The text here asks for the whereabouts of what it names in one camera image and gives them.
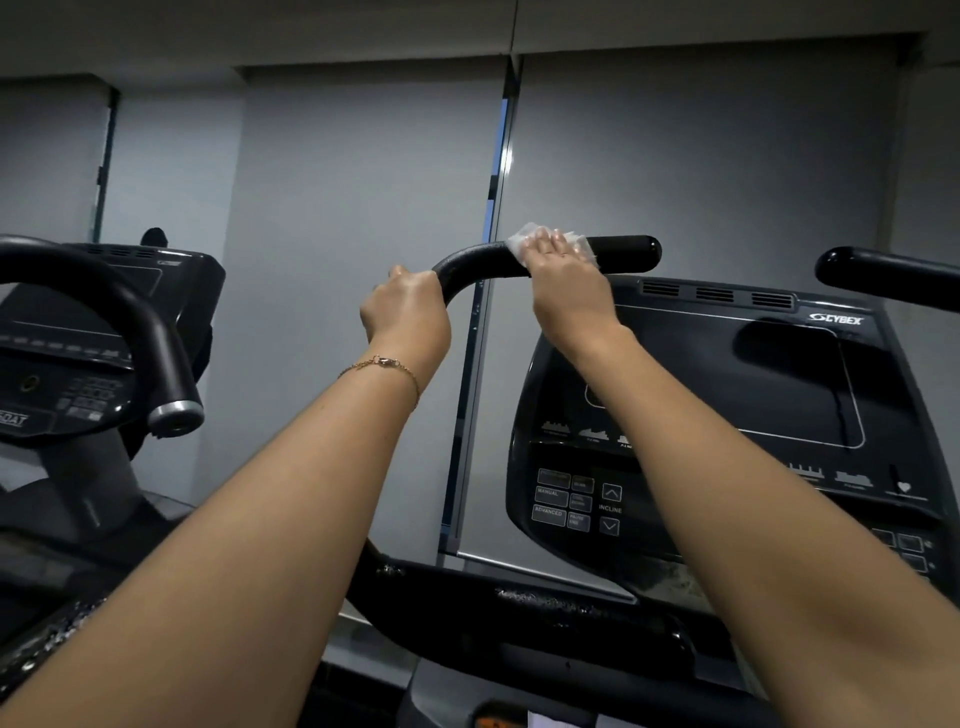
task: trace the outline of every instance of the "white cloth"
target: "white cloth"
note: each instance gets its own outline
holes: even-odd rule
[[[529,235],[532,235],[534,232],[536,232],[537,228],[543,227],[545,226],[538,225],[537,223],[527,223],[518,231],[516,231],[516,233],[504,240],[504,243],[510,249],[510,252],[514,254],[514,257],[519,260],[520,265],[522,265],[524,268],[526,268],[526,264],[520,257],[523,249],[523,241],[526,240]],[[585,235],[581,235],[578,232],[565,232],[564,238],[566,239],[566,242],[570,244],[570,247],[573,248],[573,250],[584,254],[587,260],[593,265],[597,264],[597,257],[593,254],[593,249],[590,247],[590,243]]]

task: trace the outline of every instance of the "manual button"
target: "manual button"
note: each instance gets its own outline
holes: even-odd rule
[[[559,508],[566,508],[569,498],[570,493],[566,491],[555,491],[553,488],[544,488],[542,485],[537,486],[537,492],[534,494],[534,500],[537,503],[556,505]]]

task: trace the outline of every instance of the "treadmill handrail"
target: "treadmill handrail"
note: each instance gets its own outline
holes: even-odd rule
[[[650,235],[608,235],[588,239],[605,274],[646,273],[660,263],[660,242]],[[529,276],[503,242],[464,248],[433,267],[450,303],[464,288],[481,280]]]
[[[203,424],[204,408],[177,330],[106,263],[48,240],[0,234],[0,283],[53,288],[110,324],[130,347],[138,384],[153,383],[152,391],[141,392],[156,437],[177,437]]]
[[[960,312],[960,268],[867,248],[833,248],[820,256],[817,280],[836,288]]]

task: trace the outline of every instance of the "hand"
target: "hand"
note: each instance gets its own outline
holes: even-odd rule
[[[621,329],[610,283],[563,233],[539,228],[524,241],[522,255],[533,279],[540,327],[571,362],[599,337]]]
[[[433,271],[410,273],[395,265],[387,282],[374,288],[360,306],[360,320],[370,355],[397,359],[410,368],[421,388],[450,348],[450,318]]]

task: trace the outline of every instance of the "gold bracelet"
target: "gold bracelet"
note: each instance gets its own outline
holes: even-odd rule
[[[376,364],[378,367],[384,367],[386,369],[399,369],[402,372],[405,372],[408,377],[413,381],[414,388],[417,390],[417,401],[414,402],[414,409],[417,409],[417,405],[420,404],[420,383],[417,381],[417,375],[403,366],[396,359],[388,359],[386,356],[374,356],[371,359],[364,359],[363,361],[358,361],[356,364],[351,364],[346,369],[344,369],[340,374],[337,375],[339,379],[341,376],[353,369],[363,369],[365,367],[371,366],[371,364]]]

